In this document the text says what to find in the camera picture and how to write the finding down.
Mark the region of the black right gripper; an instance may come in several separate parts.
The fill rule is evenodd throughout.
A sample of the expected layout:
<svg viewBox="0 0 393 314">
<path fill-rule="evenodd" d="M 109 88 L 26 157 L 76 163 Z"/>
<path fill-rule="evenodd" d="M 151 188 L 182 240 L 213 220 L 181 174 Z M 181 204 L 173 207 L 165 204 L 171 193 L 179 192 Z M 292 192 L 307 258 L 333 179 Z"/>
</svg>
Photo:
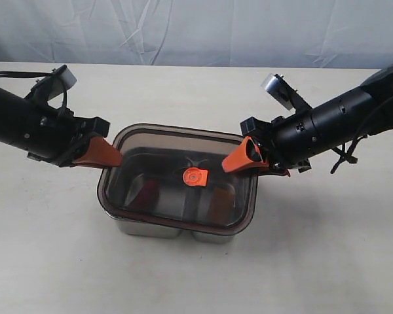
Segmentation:
<svg viewBox="0 0 393 314">
<path fill-rule="evenodd" d="M 311 169 L 307 136 L 314 132 L 308 115 L 279 116 L 270 122 L 251 116 L 240 123 L 240 129 L 245 138 L 222 161 L 224 172 L 257 168 L 260 175 L 285 176 L 291 169 L 300 173 Z"/>
</svg>

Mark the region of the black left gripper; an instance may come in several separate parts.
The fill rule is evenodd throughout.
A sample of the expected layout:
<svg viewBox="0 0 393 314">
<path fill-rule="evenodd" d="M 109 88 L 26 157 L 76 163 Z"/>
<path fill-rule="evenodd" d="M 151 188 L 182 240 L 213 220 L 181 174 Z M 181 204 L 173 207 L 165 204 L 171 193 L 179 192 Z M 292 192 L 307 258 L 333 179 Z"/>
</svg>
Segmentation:
<svg viewBox="0 0 393 314">
<path fill-rule="evenodd" d="M 76 117 L 68 109 L 42 114 L 26 130 L 27 157 L 58 167 L 119 167 L 121 152 L 104 139 L 109 127 L 100 117 Z"/>
</svg>

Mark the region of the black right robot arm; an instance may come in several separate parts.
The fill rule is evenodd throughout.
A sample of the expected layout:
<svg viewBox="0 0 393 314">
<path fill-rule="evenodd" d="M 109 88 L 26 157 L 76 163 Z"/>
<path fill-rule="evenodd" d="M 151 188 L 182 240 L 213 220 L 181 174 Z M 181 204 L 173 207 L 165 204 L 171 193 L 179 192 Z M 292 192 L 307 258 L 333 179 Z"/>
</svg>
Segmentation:
<svg viewBox="0 0 393 314">
<path fill-rule="evenodd" d="M 310 158 L 332 150 L 338 160 L 357 163 L 354 151 L 369 136 L 393 130 L 393 64 L 377 71 L 359 86 L 311 107 L 278 74 L 269 75 L 263 89 L 287 110 L 270 122 L 249 117 L 240 124 L 243 142 L 222 161 L 226 173 L 254 169 L 258 175 L 289 175 L 311 169 Z"/>
</svg>

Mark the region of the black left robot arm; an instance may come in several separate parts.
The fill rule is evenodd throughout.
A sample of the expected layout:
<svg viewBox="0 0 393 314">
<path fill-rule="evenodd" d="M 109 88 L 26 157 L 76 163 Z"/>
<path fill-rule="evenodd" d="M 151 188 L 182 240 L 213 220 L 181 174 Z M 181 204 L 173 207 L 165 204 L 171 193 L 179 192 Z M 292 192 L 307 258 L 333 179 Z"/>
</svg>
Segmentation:
<svg viewBox="0 0 393 314">
<path fill-rule="evenodd" d="M 34 86 L 26 97 L 0 88 L 0 142 L 28 158 L 58 167 L 118 167 L 122 154 L 106 141 L 110 123 L 83 118 L 48 104 L 54 83 Z"/>
</svg>

